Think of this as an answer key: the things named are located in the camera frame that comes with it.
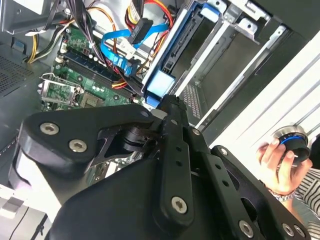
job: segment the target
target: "hand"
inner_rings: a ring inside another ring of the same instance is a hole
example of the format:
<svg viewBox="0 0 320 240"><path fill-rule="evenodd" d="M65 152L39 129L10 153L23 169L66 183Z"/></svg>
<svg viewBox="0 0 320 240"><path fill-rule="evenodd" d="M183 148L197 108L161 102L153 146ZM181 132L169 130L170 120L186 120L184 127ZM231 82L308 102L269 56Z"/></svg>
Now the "hand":
<svg viewBox="0 0 320 240"><path fill-rule="evenodd" d="M300 185L312 167L312 162L310 159L307 159L301 162L295 169L291 169L295 155L292 151L288 151L277 173L281 157L286 151L286 146L279 143L279 140L275 139L270 145L258 150L257 159L261 166L260 180L274 193L288 195Z"/></svg>

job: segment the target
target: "wristwatch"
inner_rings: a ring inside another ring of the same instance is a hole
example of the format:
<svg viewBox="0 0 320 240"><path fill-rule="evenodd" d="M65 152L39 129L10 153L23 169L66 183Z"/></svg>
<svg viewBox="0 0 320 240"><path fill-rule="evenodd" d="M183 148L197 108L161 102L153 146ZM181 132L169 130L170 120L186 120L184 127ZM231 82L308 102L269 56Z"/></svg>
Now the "wristwatch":
<svg viewBox="0 0 320 240"><path fill-rule="evenodd" d="M293 192L291 192L288 195L280 195L280 194L277 194L277 193L273 192L270 189L268 189L268 190L279 202L285 202L285 201L288 201L290 199L293 199L295 197L295 193L296 193L296 190L294 190Z"/></svg>

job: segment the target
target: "round knob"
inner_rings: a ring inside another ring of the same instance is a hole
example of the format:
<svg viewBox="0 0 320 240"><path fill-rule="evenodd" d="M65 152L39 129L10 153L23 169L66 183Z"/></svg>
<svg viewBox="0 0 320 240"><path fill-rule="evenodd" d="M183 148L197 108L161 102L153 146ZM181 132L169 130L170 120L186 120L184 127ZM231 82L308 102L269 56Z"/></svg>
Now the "round knob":
<svg viewBox="0 0 320 240"><path fill-rule="evenodd" d="M286 126L280 128L273 134L273 137L278 138L280 144L285 145L285 153L281 160L288 151L293 151L294 153L293 166L297 166L309 157L308 137L302 127Z"/></svg>

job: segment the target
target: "striped sleeve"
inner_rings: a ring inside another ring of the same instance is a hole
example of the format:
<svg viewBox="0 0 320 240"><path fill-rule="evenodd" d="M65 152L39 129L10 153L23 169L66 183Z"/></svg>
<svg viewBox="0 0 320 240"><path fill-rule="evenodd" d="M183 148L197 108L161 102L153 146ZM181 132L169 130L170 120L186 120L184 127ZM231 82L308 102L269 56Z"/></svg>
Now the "striped sleeve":
<svg viewBox="0 0 320 240"><path fill-rule="evenodd" d="M320 218L320 171L310 169L296 190L295 197L305 203L311 212Z"/></svg>
<svg viewBox="0 0 320 240"><path fill-rule="evenodd" d="M320 240L320 224L310 221L307 230L313 240Z"/></svg>

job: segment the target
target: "finger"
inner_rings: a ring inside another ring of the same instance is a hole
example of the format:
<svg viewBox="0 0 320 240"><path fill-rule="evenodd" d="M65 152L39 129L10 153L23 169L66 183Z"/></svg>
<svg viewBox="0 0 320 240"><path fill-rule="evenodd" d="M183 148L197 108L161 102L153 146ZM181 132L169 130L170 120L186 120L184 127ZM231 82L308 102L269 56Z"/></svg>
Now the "finger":
<svg viewBox="0 0 320 240"><path fill-rule="evenodd" d="M263 146L263 147L259 148L258 151L256 151L255 157L258 160L259 164L261 164L261 159L264 156L264 154L266 153L268 146L269 145Z"/></svg>
<svg viewBox="0 0 320 240"><path fill-rule="evenodd" d="M278 147L278 145L279 145L279 139L274 139L272 141L272 143L265 150L265 153L261 159L261 163L267 164L269 162L269 159L270 159L272 153Z"/></svg>
<svg viewBox="0 0 320 240"><path fill-rule="evenodd" d="M269 161L267 162L267 168L276 171L279 165L281 157L284 155L286 151L286 146L280 144L271 154Z"/></svg>
<svg viewBox="0 0 320 240"><path fill-rule="evenodd" d="M307 172L312 167L312 161L308 158L298 165L295 170L293 179L297 184L300 184L304 177L307 175Z"/></svg>
<svg viewBox="0 0 320 240"><path fill-rule="evenodd" d="M284 156L279 172L278 179L282 186L291 185L291 167L295 159L295 154L293 151L288 151Z"/></svg>

